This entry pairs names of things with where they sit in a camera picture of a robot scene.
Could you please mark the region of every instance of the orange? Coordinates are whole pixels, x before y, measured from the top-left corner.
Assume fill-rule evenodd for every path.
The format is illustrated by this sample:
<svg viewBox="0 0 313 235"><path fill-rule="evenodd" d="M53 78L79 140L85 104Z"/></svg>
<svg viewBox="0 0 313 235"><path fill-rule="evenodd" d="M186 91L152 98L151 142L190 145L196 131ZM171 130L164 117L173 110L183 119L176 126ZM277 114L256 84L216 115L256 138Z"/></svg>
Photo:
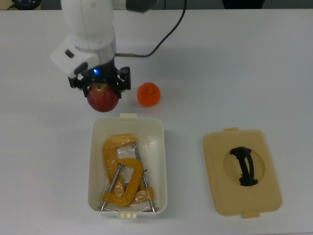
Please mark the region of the orange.
<svg viewBox="0 0 313 235"><path fill-rule="evenodd" d="M138 88L137 99L144 106L153 106L159 102L160 98L161 91L152 82L146 82Z"/></svg>

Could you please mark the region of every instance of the white plastic box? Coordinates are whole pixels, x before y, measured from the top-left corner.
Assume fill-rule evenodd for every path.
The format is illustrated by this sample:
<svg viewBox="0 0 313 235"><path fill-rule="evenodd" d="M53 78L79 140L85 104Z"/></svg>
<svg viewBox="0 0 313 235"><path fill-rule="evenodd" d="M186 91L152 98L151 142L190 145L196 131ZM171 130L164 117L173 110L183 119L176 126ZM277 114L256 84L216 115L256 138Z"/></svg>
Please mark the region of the white plastic box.
<svg viewBox="0 0 313 235"><path fill-rule="evenodd" d="M153 203L157 212L139 212L141 209L150 209L148 201L132 207L116 207L107 204L107 208L119 211L100 211L103 204L102 197L109 190L107 171L103 158L103 145L112 136L132 134L138 138L138 148L144 169L148 172L148 183L153 188ZM126 149L126 157L131 156L131 151ZM132 172L125 170L124 177ZM164 146L164 131L160 120L156 118L137 118L136 115L121 115L121 117L102 117L98 119L92 129L89 165L89 206L98 213L118 218L136 218L159 214L167 205L166 186L166 161Z"/></svg>

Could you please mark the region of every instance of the red apple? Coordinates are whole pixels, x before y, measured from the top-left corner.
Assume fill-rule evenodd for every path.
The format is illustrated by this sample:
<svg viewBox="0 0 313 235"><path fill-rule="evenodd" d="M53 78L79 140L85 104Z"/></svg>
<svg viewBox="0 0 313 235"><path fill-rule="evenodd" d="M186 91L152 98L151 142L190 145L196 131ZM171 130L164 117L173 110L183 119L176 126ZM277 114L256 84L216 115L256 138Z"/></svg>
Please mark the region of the red apple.
<svg viewBox="0 0 313 235"><path fill-rule="evenodd" d="M87 101L96 111L109 112L118 103L118 96L108 84L92 83L88 89Z"/></svg>

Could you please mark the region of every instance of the beige lid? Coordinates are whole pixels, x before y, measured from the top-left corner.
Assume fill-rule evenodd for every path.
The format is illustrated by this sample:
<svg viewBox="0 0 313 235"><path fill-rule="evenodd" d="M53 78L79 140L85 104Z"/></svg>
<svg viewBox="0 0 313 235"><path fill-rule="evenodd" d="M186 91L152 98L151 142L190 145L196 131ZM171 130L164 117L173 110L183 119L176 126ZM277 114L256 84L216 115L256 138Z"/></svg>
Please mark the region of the beige lid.
<svg viewBox="0 0 313 235"><path fill-rule="evenodd" d="M230 153L232 149L236 151L239 148L249 150L244 162L241 162L243 169L234 151ZM261 131L227 128L222 132L211 133L203 139L203 150L212 198L219 214L242 214L244 218L252 218L259 217L261 212L272 212L280 207L281 194L266 139ZM244 183L244 179L249 181L249 177L254 182L251 186L248 186L249 182Z"/></svg>

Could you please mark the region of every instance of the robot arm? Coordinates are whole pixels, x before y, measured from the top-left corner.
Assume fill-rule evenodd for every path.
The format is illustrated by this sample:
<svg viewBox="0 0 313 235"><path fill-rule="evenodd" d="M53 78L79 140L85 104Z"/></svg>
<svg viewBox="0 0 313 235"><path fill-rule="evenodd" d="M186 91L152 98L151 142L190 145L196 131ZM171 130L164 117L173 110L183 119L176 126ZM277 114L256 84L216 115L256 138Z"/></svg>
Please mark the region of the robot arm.
<svg viewBox="0 0 313 235"><path fill-rule="evenodd" d="M129 67L115 67L113 8L144 12L157 1L61 0L69 35L51 58L67 74L70 86L87 97L91 83L108 83L121 98L121 92L131 88L131 78Z"/></svg>

